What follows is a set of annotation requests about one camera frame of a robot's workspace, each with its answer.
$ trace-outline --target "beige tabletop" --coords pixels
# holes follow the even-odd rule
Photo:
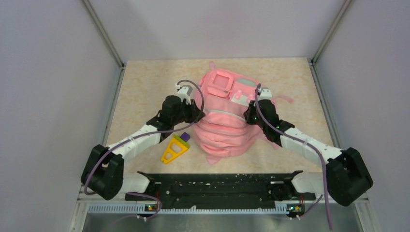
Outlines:
[[[198,83],[209,71],[210,59],[128,61],[107,144],[139,130],[160,109],[165,97],[176,94],[175,83],[190,79]],[[277,100],[281,119],[323,143],[332,144],[319,97],[306,58],[212,59],[217,68],[256,79],[273,95],[287,95],[293,103]],[[125,167],[127,172],[147,173],[285,173],[295,170],[320,172],[312,162],[284,148],[274,150],[258,140],[243,155],[209,165],[205,152],[189,140],[190,149],[169,164],[161,162],[171,136],[152,146]]]

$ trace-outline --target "purple block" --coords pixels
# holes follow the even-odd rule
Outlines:
[[[188,142],[188,140],[191,138],[191,136],[190,136],[188,133],[184,132],[184,133],[180,136],[180,138],[181,138],[183,141]]]

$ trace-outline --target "white wall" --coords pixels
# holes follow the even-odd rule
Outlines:
[[[66,231],[119,69],[78,0],[1,1],[0,37],[0,231]]]
[[[91,0],[123,60],[313,57],[344,0]]]
[[[356,1],[318,64],[344,145],[357,148],[383,231],[410,227],[410,1]]]

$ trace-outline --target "yellow triangular handle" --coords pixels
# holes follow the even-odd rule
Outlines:
[[[179,136],[177,136],[176,134],[174,134],[174,137],[171,139],[171,141],[169,142],[164,154],[161,157],[161,161],[165,164],[168,164],[169,162],[175,160],[175,158],[177,158],[178,156],[180,156],[182,153],[186,152],[188,150],[189,147],[187,147],[185,144],[183,144],[181,141],[183,141]],[[172,144],[177,145],[179,148],[181,148],[180,152],[175,152],[171,147]],[[166,155],[167,154],[171,154],[171,157],[169,159],[166,159]]]

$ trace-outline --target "pink bag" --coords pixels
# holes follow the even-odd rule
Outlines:
[[[231,71],[215,69],[213,62],[209,65],[211,71],[199,82],[205,98],[206,116],[192,128],[194,140],[207,153],[209,164],[214,164],[223,157],[243,154],[258,138],[267,139],[259,126],[247,124],[243,116],[249,102],[255,100],[255,88],[259,82]],[[283,95],[275,98],[293,102],[292,98]],[[201,107],[202,99],[197,91],[194,99]],[[271,145],[274,149],[279,148],[275,143]]]

